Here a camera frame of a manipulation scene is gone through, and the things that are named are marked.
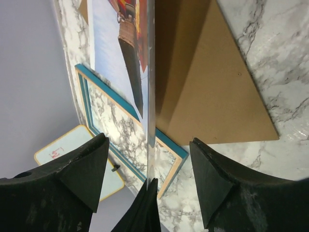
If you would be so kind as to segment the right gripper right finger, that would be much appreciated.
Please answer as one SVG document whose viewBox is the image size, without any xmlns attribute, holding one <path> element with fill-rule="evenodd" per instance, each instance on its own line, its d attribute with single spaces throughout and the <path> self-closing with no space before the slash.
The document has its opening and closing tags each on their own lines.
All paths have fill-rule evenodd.
<svg viewBox="0 0 309 232">
<path fill-rule="evenodd" d="M 292 181 L 250 169 L 190 142 L 203 226 L 210 232 L 306 232 L 309 181 Z"/>
</svg>

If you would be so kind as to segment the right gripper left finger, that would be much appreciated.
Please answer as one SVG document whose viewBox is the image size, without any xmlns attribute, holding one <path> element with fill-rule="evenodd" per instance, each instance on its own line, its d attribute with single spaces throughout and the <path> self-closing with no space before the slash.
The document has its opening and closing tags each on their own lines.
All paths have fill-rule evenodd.
<svg viewBox="0 0 309 232">
<path fill-rule="evenodd" d="M 44 165 L 0 181 L 3 232 L 87 232 L 97 212 L 109 139 L 100 133 Z"/>
</svg>

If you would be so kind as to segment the blue wooden photo frame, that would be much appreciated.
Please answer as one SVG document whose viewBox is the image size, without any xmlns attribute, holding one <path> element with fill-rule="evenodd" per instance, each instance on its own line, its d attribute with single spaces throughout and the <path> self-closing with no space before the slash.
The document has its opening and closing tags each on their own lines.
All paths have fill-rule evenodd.
<svg viewBox="0 0 309 232">
<path fill-rule="evenodd" d="M 82 64 L 75 65 L 86 124 L 95 135 L 110 139 L 110 151 L 134 177 L 147 175 L 146 134 L 133 106 Z M 188 152 L 160 130 L 155 131 L 155 177 L 161 198 L 188 157 Z"/>
</svg>

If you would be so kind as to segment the hot air balloon photo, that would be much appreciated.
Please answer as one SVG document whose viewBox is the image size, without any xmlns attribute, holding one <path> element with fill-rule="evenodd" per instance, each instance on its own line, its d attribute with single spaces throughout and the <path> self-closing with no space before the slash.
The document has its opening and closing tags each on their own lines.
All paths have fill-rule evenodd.
<svg viewBox="0 0 309 232">
<path fill-rule="evenodd" d="M 146 0 L 87 1 L 90 67 L 133 106 L 148 130 L 148 26 Z"/>
</svg>

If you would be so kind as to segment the clear acrylic sheet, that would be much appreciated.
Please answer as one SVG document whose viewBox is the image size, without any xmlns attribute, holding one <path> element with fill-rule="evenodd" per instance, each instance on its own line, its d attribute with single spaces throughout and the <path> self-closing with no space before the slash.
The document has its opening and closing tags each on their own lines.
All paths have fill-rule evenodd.
<svg viewBox="0 0 309 232">
<path fill-rule="evenodd" d="M 155 1 L 147 1 L 148 124 L 147 185 L 155 178 Z"/>
</svg>

